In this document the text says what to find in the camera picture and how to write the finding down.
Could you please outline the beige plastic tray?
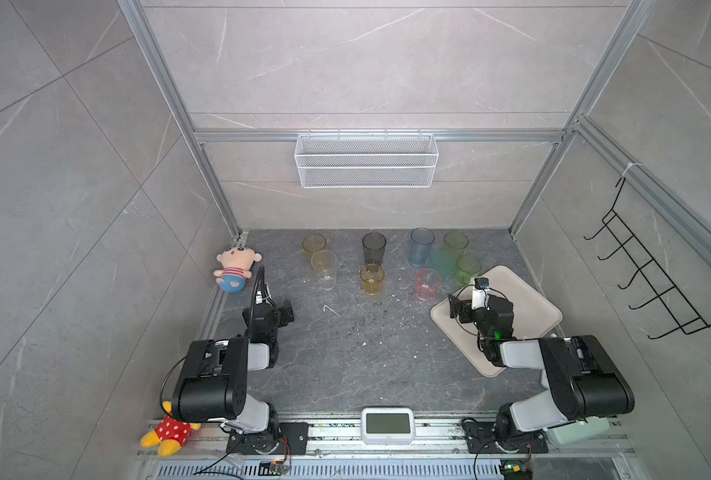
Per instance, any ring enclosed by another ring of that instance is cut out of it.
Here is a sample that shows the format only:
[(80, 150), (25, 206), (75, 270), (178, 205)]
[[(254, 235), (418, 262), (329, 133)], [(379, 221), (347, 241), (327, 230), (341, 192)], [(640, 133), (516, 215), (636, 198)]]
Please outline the beige plastic tray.
[[(559, 325), (563, 314), (549, 300), (546, 300), (537, 290), (534, 290), (525, 280), (505, 266), (497, 266), (481, 275), (489, 280), (489, 296), (507, 298), (513, 302), (515, 320), (513, 320), (513, 335), (517, 339), (533, 339), (543, 337), (555, 326)], [(453, 293), (459, 299), (471, 299), (473, 283)], [(477, 335), (473, 324), (461, 325), (450, 318), (449, 298), (431, 308), (431, 320), (441, 328), (441, 331), (459, 348), (459, 351), (475, 366), (475, 369), (485, 377), (495, 377), (505, 368), (493, 362), (481, 351), (483, 339)]]

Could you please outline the clear transparent glass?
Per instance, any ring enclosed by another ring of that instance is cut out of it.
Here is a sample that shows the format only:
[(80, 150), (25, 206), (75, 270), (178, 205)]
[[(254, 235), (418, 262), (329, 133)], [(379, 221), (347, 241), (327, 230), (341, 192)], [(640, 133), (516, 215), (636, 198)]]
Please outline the clear transparent glass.
[(336, 286), (338, 260), (334, 252), (320, 250), (312, 254), (311, 266), (318, 285), (323, 290), (333, 290)]

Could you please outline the blue glass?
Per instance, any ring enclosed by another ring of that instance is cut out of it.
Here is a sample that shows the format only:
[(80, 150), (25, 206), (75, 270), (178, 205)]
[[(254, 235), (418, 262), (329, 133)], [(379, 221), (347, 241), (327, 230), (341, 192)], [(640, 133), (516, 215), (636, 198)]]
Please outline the blue glass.
[(435, 232), (429, 228), (419, 227), (411, 231), (409, 236), (409, 254), (407, 262), (415, 267), (421, 267), (427, 263), (431, 250), (435, 244)]

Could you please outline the dark grey smoked glass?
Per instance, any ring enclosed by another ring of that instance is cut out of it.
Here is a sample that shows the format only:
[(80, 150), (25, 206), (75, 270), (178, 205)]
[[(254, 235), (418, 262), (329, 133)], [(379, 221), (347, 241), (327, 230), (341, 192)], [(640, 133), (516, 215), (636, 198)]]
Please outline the dark grey smoked glass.
[(379, 232), (371, 231), (363, 236), (363, 257), (365, 264), (383, 264), (385, 248), (387, 248), (387, 238)]

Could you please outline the tall amber yellow glass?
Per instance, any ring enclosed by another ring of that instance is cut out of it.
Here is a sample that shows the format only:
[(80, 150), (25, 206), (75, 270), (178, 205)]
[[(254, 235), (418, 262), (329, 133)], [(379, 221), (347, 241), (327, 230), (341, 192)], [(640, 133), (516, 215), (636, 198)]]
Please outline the tall amber yellow glass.
[(311, 233), (302, 240), (302, 250), (307, 261), (310, 261), (312, 256), (327, 246), (327, 239), (319, 233)]

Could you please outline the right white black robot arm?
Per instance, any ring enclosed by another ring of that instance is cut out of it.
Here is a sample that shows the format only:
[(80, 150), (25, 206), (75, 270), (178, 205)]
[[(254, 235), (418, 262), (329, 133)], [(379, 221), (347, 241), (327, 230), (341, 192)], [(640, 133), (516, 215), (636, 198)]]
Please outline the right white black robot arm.
[(543, 392), (501, 406), (485, 446), (517, 453), (539, 431), (635, 409), (631, 386), (595, 336), (519, 339), (513, 302), (489, 288), (473, 287), (471, 298), (455, 293), (447, 301), (451, 319), (475, 326), (477, 350), (493, 366), (541, 372)]

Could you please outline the short green glass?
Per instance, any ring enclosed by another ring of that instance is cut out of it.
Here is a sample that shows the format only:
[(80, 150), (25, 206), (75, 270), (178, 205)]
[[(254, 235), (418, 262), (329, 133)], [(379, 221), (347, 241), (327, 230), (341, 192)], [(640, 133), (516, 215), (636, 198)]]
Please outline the short green glass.
[(481, 260), (471, 254), (465, 254), (457, 258), (455, 264), (455, 282), (460, 286), (469, 285), (475, 282), (475, 277), (481, 272)]

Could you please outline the pink bear plush toy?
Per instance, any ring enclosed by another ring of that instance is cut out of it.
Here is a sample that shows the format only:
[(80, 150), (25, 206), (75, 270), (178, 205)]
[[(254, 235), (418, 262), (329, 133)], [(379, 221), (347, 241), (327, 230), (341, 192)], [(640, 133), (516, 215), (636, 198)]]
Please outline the pink bear plush toy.
[(262, 256), (248, 247), (233, 247), (216, 256), (220, 268), (213, 272), (217, 286), (226, 293), (241, 292), (252, 277), (253, 264), (261, 262)]

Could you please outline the pink glass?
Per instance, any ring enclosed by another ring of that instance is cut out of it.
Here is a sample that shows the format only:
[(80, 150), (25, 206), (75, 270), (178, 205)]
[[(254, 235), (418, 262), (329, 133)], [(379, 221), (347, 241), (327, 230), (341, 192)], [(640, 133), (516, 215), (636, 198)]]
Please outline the pink glass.
[(431, 301), (443, 283), (443, 276), (437, 270), (423, 268), (415, 274), (415, 297), (421, 301)]

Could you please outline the teal glass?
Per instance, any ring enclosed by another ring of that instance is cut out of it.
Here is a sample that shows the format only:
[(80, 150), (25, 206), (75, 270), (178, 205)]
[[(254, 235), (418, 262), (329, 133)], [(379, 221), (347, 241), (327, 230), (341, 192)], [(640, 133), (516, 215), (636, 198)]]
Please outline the teal glass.
[(427, 265), (432, 270), (435, 270), (443, 280), (447, 280), (453, 277), (455, 266), (457, 266), (457, 256), (445, 249), (435, 249), (429, 256)]

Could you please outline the tall green glass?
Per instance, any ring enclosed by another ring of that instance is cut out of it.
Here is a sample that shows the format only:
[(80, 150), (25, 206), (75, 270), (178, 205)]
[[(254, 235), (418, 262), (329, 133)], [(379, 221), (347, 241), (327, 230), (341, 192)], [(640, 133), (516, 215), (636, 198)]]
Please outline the tall green glass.
[(469, 238), (459, 230), (451, 230), (443, 237), (443, 251), (453, 259), (465, 255), (469, 247)]

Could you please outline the short yellow glass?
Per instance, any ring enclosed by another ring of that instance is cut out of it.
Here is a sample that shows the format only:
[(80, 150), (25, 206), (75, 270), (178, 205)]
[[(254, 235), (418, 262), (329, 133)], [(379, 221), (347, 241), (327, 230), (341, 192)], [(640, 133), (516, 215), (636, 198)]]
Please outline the short yellow glass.
[(363, 292), (369, 296), (377, 296), (381, 292), (381, 286), (385, 280), (385, 270), (379, 264), (365, 264), (359, 271), (359, 278), (361, 278)]

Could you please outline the green yellow connector board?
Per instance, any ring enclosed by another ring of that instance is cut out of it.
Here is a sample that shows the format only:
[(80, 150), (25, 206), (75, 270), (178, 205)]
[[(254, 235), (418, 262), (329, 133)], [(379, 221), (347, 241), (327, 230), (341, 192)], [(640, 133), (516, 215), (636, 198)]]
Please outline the green yellow connector board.
[(533, 472), (529, 466), (519, 460), (507, 460), (501, 462), (501, 475), (504, 480), (531, 480)]

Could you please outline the white digital timer display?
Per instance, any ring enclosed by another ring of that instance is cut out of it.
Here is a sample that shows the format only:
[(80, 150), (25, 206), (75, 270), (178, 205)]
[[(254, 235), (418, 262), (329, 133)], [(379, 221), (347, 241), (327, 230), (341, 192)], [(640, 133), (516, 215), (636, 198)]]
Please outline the white digital timer display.
[(361, 440), (365, 444), (411, 444), (415, 414), (405, 407), (367, 407), (361, 411)]

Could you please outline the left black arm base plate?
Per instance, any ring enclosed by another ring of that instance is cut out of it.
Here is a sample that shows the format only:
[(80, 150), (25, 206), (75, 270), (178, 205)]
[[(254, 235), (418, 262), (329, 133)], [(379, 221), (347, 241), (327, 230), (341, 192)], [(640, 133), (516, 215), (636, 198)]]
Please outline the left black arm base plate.
[(303, 455), (308, 442), (309, 424), (281, 422), (265, 432), (229, 435), (227, 451), (244, 455)]

